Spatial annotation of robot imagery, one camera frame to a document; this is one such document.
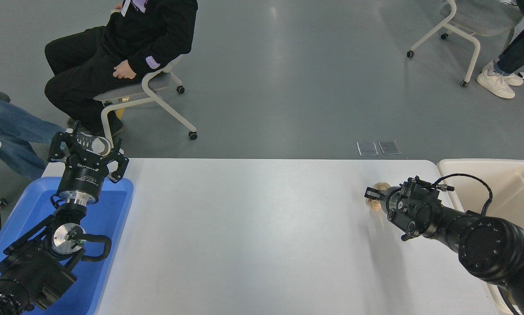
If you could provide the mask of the seated person's left hand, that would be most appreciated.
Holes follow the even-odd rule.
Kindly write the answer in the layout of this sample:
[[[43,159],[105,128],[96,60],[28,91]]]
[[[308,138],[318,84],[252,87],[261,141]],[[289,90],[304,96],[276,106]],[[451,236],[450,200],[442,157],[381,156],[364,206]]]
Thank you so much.
[[[120,62],[113,68],[113,77],[118,79],[134,79],[136,72],[130,67],[128,60]]]

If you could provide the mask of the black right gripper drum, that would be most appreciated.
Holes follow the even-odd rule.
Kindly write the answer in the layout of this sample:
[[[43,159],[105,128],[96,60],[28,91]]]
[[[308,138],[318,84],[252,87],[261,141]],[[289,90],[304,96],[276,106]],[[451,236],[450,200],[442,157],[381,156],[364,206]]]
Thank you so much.
[[[401,187],[395,186],[379,191],[381,209],[385,212],[388,219],[394,219],[397,213],[402,210]]]

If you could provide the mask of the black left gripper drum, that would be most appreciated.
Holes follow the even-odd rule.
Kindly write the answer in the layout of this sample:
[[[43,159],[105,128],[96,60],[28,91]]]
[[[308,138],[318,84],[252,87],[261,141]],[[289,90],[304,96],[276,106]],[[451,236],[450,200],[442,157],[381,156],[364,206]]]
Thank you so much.
[[[106,174],[108,168],[102,163],[101,155],[88,151],[72,154],[66,160],[57,193],[66,197],[68,193],[78,191],[91,197],[99,197]]]

